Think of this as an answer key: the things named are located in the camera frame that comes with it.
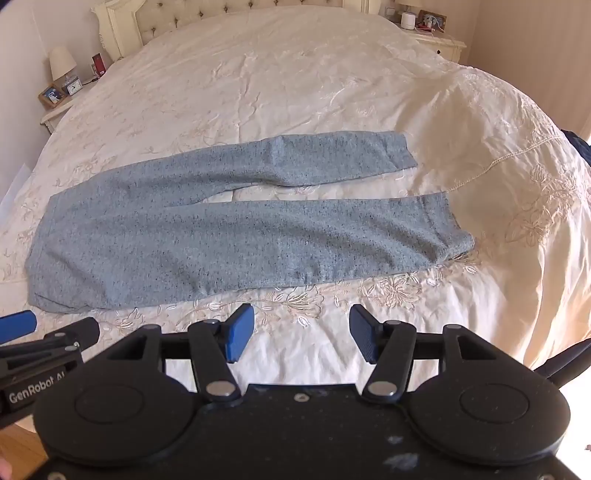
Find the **person's left hand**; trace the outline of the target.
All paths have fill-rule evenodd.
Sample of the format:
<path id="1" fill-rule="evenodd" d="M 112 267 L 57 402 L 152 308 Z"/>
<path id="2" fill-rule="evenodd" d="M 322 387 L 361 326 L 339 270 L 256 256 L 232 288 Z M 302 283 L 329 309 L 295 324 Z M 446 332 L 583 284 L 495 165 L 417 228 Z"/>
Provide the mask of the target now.
<path id="1" fill-rule="evenodd" d="M 12 465 L 3 457 L 0 458 L 0 480 L 12 479 Z"/>

